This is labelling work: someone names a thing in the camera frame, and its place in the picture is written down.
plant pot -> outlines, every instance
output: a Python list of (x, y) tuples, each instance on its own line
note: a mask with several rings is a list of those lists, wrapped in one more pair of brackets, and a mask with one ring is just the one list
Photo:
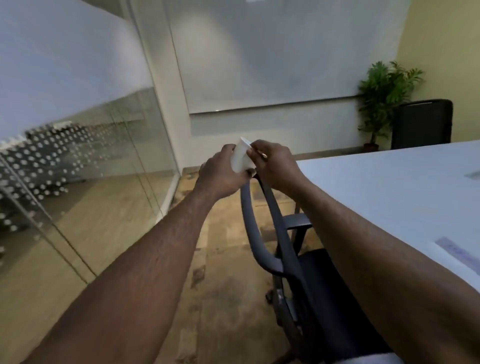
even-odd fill
[(370, 153), (370, 152), (378, 152), (378, 144), (375, 143), (365, 143), (363, 145), (363, 152)]

chair armrest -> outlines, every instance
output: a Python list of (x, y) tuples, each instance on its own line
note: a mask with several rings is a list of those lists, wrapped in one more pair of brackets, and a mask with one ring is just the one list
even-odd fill
[(292, 230), (297, 228), (309, 229), (312, 227), (312, 223), (308, 219), (307, 215), (303, 213), (286, 215), (283, 217), (283, 222), (285, 223), (285, 227), (287, 228), (287, 230)]
[(282, 261), (267, 250), (258, 230), (255, 215), (253, 214), (252, 197), (250, 196), (250, 182), (244, 184), (240, 189), (240, 201), (243, 222), (245, 223), (245, 229), (247, 231), (253, 257), (258, 265), (267, 272), (276, 276), (284, 276)]

person's left arm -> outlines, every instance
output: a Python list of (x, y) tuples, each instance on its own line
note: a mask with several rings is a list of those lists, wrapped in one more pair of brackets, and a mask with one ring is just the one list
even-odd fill
[(71, 304), (24, 364), (153, 363), (170, 329), (204, 220), (250, 179), (225, 145), (193, 191)]

person's right hand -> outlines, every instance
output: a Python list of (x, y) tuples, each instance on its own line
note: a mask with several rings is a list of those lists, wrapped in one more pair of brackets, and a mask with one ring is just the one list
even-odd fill
[(272, 188), (291, 197), (306, 180), (286, 146), (259, 139), (252, 143), (252, 148), (267, 156), (265, 159), (255, 150), (247, 151), (247, 155), (257, 167), (260, 178)]

person's left hand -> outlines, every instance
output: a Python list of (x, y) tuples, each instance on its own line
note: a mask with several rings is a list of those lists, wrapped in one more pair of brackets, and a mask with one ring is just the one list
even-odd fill
[(230, 165), (230, 158), (235, 144), (225, 144), (222, 150), (205, 162), (199, 171), (195, 189), (208, 194), (217, 201), (234, 194), (252, 178), (252, 171), (235, 173)]

